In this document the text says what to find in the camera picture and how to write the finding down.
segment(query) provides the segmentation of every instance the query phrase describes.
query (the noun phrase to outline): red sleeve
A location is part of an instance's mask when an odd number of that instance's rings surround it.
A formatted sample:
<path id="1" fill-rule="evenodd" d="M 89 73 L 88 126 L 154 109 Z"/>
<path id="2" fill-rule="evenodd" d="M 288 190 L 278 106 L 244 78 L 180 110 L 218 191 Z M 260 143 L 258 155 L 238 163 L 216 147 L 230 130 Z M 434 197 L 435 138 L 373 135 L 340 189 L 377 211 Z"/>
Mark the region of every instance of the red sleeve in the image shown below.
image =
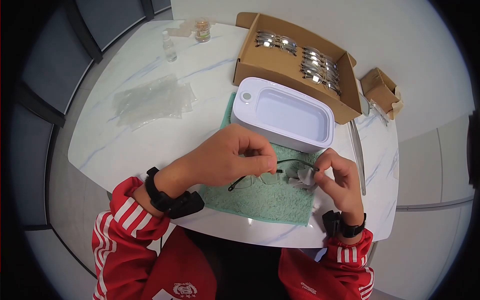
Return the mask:
<path id="1" fill-rule="evenodd" d="M 373 234 L 366 229 L 361 240 L 354 245 L 346 245 L 337 238 L 330 238 L 327 252 L 319 262 L 356 295 L 356 299 L 368 299 L 373 289 L 373 270 L 365 266 L 372 239 Z"/>
<path id="2" fill-rule="evenodd" d="M 93 299 L 140 299 L 157 259 L 147 249 L 167 231 L 170 219 L 152 217 L 132 197 L 143 184 L 130 177 L 113 191 L 110 210 L 96 218 L 92 249 L 98 278 Z"/>

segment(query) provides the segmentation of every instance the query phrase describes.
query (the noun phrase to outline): black wrist strap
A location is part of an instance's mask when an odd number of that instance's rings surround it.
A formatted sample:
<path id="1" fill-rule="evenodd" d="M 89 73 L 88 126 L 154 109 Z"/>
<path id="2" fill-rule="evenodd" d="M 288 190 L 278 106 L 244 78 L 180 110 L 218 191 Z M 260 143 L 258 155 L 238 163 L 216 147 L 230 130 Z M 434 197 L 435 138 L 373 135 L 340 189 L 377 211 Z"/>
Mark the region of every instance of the black wrist strap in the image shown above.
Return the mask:
<path id="1" fill-rule="evenodd" d="M 360 226 L 350 226 L 344 223 L 339 212 L 334 213 L 333 210 L 324 213 L 322 220 L 324 222 L 325 231 L 329 237 L 334 236 L 337 232 L 341 232 L 345 238 L 353 238 L 360 234 L 365 228 L 365 220 L 367 214 L 363 213 L 363 223 Z"/>
<path id="2" fill-rule="evenodd" d="M 157 210 L 165 213 L 171 219 L 188 216 L 203 209 L 205 203 L 197 192 L 184 192 L 173 199 L 166 193 L 157 190 L 154 183 L 154 176 L 158 169 L 153 167 L 147 171 L 148 177 L 145 180 L 145 188 L 150 196 L 150 204 Z"/>

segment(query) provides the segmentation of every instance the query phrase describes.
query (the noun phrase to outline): clear plastic bottle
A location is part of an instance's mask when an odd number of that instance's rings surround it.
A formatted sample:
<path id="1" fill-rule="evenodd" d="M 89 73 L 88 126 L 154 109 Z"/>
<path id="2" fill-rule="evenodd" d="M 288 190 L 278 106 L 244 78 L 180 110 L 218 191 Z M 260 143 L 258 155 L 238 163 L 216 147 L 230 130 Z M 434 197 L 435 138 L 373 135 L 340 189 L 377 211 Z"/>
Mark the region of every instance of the clear plastic bottle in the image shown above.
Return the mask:
<path id="1" fill-rule="evenodd" d="M 163 35 L 163 50 L 165 51 L 165 56 L 168 62 L 173 62 L 177 60 L 177 53 L 175 51 L 175 47 L 173 46 L 173 42 L 170 39 L 170 35 L 168 35 L 168 31 L 162 32 Z"/>

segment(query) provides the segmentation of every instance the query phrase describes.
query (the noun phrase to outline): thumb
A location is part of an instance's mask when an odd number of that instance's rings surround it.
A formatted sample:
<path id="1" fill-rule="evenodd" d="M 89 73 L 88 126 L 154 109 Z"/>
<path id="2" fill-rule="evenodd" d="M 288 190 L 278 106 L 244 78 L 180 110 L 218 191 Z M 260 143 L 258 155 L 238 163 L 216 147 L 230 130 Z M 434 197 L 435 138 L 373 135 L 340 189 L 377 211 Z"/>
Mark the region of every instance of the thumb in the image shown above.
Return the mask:
<path id="1" fill-rule="evenodd" d="M 333 200 L 342 199 L 345 189 L 339 186 L 333 179 L 323 174 L 320 178 L 315 178 L 318 186 L 327 193 Z"/>
<path id="2" fill-rule="evenodd" d="M 257 155 L 251 157 L 237 156 L 236 172 L 239 177 L 245 175 L 260 176 L 263 173 L 276 171 L 276 158 L 269 155 Z"/>

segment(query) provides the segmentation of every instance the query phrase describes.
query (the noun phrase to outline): water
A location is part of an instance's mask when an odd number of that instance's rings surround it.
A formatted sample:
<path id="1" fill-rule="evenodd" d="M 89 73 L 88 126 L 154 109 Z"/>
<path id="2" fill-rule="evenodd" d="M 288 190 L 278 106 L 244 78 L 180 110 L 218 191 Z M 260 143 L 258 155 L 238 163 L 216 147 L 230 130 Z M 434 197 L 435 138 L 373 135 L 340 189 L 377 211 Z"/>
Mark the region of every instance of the water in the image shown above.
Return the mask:
<path id="1" fill-rule="evenodd" d="M 165 51 L 165 57 L 167 58 L 168 62 L 177 60 L 177 52 L 175 51 L 175 47 L 173 46 L 171 39 L 163 41 L 163 50 Z"/>

